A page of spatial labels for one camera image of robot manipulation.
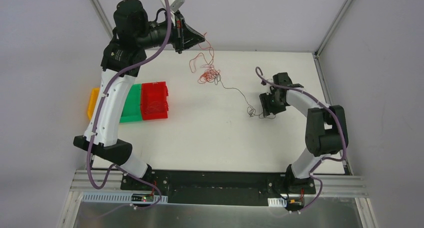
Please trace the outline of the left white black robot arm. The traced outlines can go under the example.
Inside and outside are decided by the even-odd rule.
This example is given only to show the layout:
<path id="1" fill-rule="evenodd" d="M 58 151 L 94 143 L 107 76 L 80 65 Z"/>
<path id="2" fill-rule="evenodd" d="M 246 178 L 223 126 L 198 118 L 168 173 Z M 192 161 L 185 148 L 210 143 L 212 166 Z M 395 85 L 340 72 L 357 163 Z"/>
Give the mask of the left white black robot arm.
<path id="1" fill-rule="evenodd" d="M 141 65 L 150 61 L 146 50 L 162 51 L 170 44 L 181 53 L 205 41 L 205 37 L 186 24 L 179 0 L 163 1 L 165 21 L 148 19 L 139 0 L 123 0 L 113 14 L 113 37 L 104 49 L 101 61 L 101 84 L 94 113 L 83 135 L 73 145 L 89 155 L 107 160 L 134 176 L 140 190 L 152 186 L 150 166 L 133 153 L 130 143 L 118 139 L 118 128 L 125 100 L 138 76 Z"/>

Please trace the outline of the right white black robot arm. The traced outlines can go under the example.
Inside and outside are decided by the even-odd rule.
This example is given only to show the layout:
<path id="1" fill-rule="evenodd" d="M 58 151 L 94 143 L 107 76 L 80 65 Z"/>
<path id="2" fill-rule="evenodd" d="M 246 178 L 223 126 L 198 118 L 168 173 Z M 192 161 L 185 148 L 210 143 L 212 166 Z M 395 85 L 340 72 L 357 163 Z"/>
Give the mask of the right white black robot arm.
<path id="1" fill-rule="evenodd" d="M 339 152 L 341 162 L 346 158 L 349 143 L 344 108 L 319 101 L 298 83 L 293 83 L 288 73 L 275 74 L 265 79 L 261 70 L 256 72 L 261 84 L 268 90 L 259 99 L 264 117 L 277 115 L 288 107 L 297 109 L 306 118 L 305 149 L 299 158 L 290 164 L 282 180 L 282 186 L 289 193 L 300 193 L 312 182 L 314 171 L 325 160 L 335 161 Z"/>

